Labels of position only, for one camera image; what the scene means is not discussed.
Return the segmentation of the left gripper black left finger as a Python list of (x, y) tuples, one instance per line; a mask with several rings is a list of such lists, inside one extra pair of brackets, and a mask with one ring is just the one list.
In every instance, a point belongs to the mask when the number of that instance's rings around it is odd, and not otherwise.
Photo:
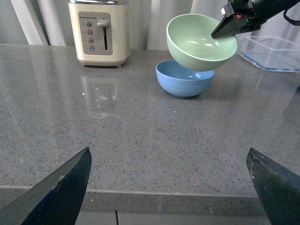
[(91, 170), (88, 147), (0, 210), (2, 225), (74, 225)]

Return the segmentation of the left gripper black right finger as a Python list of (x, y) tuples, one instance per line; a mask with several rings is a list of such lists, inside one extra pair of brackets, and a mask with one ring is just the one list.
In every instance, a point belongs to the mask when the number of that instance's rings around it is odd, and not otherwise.
[(251, 148), (247, 168), (272, 225), (300, 223), (300, 177), (266, 155)]

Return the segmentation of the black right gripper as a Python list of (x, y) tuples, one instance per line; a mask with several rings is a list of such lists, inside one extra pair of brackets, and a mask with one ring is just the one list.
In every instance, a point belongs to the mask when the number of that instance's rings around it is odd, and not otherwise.
[(297, 3), (298, 0), (229, 0), (224, 6), (224, 18), (211, 36), (222, 38), (259, 30), (268, 19)]

